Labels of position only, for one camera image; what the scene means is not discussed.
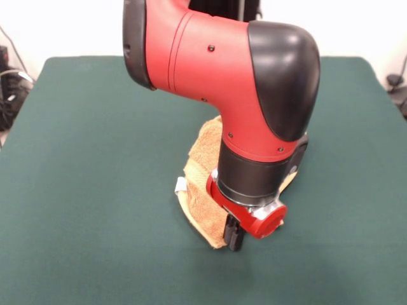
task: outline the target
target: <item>black cable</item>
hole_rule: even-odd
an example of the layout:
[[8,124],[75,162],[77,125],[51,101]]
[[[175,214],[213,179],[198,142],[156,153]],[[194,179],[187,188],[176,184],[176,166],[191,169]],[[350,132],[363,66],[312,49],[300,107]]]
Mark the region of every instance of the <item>black cable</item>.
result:
[[20,54],[18,54],[18,51],[17,51],[17,49],[16,49],[16,47],[15,47],[15,45],[14,45],[14,42],[11,40],[11,38],[9,37],[9,35],[7,35],[7,33],[3,30],[3,28],[1,27],[1,25],[0,25],[0,31],[3,33],[4,36],[6,36],[7,40],[10,42],[11,46],[13,47],[13,50],[14,50],[15,55],[17,56],[18,60],[19,60],[20,63],[21,63],[21,66],[23,67],[23,70],[25,71],[25,73],[27,73],[27,68],[25,67],[25,65],[24,65],[24,63],[23,63],[23,61],[22,61],[22,59],[21,59],[21,57],[20,57]]

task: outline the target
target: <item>towel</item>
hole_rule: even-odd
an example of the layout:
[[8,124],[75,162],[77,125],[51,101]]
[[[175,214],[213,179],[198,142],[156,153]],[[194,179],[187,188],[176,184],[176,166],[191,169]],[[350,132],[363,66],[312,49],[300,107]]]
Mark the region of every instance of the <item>towel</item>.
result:
[[[226,246],[223,231],[228,213],[208,195],[206,183],[210,173],[217,168],[221,139],[220,116],[203,124],[188,153],[185,176],[179,177],[176,185],[176,195],[186,218],[215,249]],[[296,174],[294,172],[285,179],[280,192],[291,183]]]

